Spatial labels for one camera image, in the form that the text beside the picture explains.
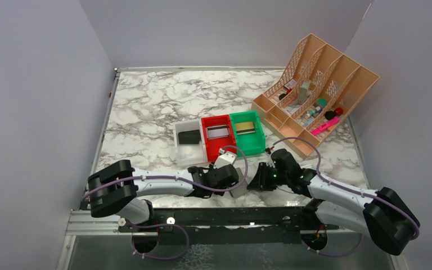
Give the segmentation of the grey card holder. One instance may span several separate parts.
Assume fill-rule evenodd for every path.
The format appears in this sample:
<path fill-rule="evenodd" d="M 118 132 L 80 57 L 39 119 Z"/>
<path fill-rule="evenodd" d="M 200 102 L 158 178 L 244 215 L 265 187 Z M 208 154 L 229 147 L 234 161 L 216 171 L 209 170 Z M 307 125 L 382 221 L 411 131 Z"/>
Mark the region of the grey card holder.
<path fill-rule="evenodd" d="M 244 178 L 244 172 L 241 168 L 236 168 L 236 172 L 238 174 L 238 183 L 236 184 L 237 188 L 230 191 L 233 198 L 239 198 L 248 192 L 248 183 Z"/>

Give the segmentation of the red plastic bin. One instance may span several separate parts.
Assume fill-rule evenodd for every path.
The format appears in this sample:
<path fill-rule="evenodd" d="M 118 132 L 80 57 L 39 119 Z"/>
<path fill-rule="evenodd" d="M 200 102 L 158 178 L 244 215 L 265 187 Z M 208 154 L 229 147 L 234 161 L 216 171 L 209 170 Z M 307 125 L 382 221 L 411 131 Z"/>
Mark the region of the red plastic bin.
<path fill-rule="evenodd" d="M 201 127 L 208 162 L 216 161 L 220 148 L 227 145 L 236 146 L 228 114 L 201 118 Z"/>

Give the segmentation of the green plastic bin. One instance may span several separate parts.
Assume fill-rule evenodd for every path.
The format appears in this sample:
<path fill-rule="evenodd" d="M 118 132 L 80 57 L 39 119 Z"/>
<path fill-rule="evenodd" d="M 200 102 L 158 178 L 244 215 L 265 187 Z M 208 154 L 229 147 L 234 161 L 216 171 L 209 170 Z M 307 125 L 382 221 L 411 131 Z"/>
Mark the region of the green plastic bin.
<path fill-rule="evenodd" d="M 266 148 L 266 137 L 257 111 L 229 114 L 236 146 L 246 155 L 258 155 Z"/>

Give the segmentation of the white plastic bin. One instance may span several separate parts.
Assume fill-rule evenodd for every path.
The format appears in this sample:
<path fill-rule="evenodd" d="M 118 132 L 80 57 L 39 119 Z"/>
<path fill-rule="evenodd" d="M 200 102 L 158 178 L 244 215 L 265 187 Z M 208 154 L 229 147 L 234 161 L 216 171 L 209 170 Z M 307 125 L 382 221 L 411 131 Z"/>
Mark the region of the white plastic bin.
<path fill-rule="evenodd" d="M 179 166 L 208 162 L 201 119 L 173 123 L 175 159 Z"/>

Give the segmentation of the black card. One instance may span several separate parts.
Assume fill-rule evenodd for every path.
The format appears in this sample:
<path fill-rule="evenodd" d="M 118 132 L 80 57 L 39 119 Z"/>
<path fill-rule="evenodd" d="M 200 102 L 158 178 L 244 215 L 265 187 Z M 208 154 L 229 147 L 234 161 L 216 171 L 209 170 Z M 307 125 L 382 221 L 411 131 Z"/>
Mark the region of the black card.
<path fill-rule="evenodd" d="M 201 142 L 200 130 L 194 129 L 178 132 L 177 140 L 180 145 L 198 145 Z"/>

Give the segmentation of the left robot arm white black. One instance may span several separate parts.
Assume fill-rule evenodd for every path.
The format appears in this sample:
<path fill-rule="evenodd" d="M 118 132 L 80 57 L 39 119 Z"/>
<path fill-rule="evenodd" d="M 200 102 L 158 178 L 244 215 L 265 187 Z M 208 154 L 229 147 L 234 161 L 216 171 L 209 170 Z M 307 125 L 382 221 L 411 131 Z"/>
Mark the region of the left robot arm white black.
<path fill-rule="evenodd" d="M 146 196 L 176 195 L 210 198 L 236 188 L 241 170 L 233 164 L 155 173 L 132 167 L 130 160 L 117 161 L 87 179 L 88 192 L 83 195 L 90 205 L 91 216 L 102 218 L 119 215 L 140 225 L 153 215 L 152 203 Z"/>

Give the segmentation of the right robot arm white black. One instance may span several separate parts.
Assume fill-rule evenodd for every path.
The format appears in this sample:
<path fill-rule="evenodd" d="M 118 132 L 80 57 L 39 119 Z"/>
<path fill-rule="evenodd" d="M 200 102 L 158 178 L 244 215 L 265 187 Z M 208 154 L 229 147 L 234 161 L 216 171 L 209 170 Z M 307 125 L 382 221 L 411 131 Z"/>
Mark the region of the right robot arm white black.
<path fill-rule="evenodd" d="M 278 149 L 261 162 L 248 190 L 273 191 L 286 185 L 310 199 L 297 221 L 308 228 L 326 225 L 343 227 L 370 237 L 382 251 L 400 255 L 417 238 L 420 222 L 391 188 L 356 189 L 321 174 L 302 168 L 291 153 Z"/>

